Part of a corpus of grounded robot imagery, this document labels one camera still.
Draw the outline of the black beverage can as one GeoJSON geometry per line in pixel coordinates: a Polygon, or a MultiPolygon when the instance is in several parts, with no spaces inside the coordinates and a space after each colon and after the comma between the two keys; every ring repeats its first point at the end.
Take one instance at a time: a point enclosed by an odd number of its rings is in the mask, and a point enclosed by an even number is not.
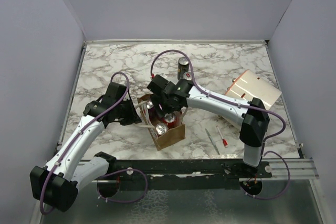
{"type": "Polygon", "coordinates": [[[177,79],[183,78],[183,75],[189,71],[189,61],[185,57],[178,59],[177,79]]]}

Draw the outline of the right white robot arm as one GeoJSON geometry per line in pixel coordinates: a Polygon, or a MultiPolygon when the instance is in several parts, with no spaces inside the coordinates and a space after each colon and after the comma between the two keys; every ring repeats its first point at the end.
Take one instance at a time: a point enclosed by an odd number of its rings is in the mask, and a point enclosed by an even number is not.
{"type": "Polygon", "coordinates": [[[191,107],[220,115],[238,125],[239,139],[244,143],[241,171],[246,177],[259,173],[262,142],[270,122],[260,99],[253,98],[250,102],[237,100],[198,88],[185,79],[174,84],[159,75],[151,80],[147,88],[152,92],[150,98],[160,117],[191,107]]]}

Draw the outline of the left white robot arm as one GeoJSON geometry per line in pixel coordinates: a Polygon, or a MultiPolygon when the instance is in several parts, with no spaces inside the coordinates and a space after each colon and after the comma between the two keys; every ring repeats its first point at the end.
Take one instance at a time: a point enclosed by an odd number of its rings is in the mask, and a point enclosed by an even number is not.
{"type": "Polygon", "coordinates": [[[108,124],[118,122],[123,126],[140,123],[131,100],[92,101],[87,104],[76,130],[69,140],[44,167],[35,166],[30,174],[33,197],[39,200],[40,211],[51,209],[67,211],[75,202],[80,190],[97,178],[110,179],[133,168],[116,170],[116,158],[99,152],[80,166],[85,152],[108,124]]]}

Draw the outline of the silver red beverage can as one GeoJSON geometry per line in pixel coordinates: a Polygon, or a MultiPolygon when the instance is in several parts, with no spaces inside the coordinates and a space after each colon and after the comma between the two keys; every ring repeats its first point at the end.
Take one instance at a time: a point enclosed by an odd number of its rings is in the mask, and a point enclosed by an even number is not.
{"type": "Polygon", "coordinates": [[[193,81],[193,77],[192,77],[191,72],[190,72],[190,71],[185,72],[185,73],[183,74],[183,79],[188,80],[188,81],[193,81]]]}

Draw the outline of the red cola can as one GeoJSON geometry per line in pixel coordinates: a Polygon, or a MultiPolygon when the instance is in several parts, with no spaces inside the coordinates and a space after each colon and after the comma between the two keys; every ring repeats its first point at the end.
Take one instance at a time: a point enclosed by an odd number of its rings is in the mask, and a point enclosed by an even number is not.
{"type": "Polygon", "coordinates": [[[180,112],[167,113],[163,117],[163,122],[168,126],[169,129],[173,129],[181,124],[180,118],[181,118],[180,112]]]}

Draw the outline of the brown canvas bag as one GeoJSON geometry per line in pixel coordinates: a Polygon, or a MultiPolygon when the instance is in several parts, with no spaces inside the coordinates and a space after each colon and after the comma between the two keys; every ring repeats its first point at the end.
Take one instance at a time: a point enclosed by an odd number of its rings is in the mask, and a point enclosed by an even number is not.
{"type": "Polygon", "coordinates": [[[173,129],[169,129],[164,135],[158,136],[155,131],[155,126],[158,123],[164,123],[163,118],[159,119],[157,113],[155,112],[152,116],[149,116],[147,108],[146,108],[146,101],[150,100],[150,95],[145,94],[142,97],[137,98],[137,106],[140,109],[141,119],[144,122],[144,125],[147,126],[149,134],[154,142],[154,145],[158,151],[172,146],[179,141],[185,139],[185,125],[182,123],[178,127],[173,129]]]}

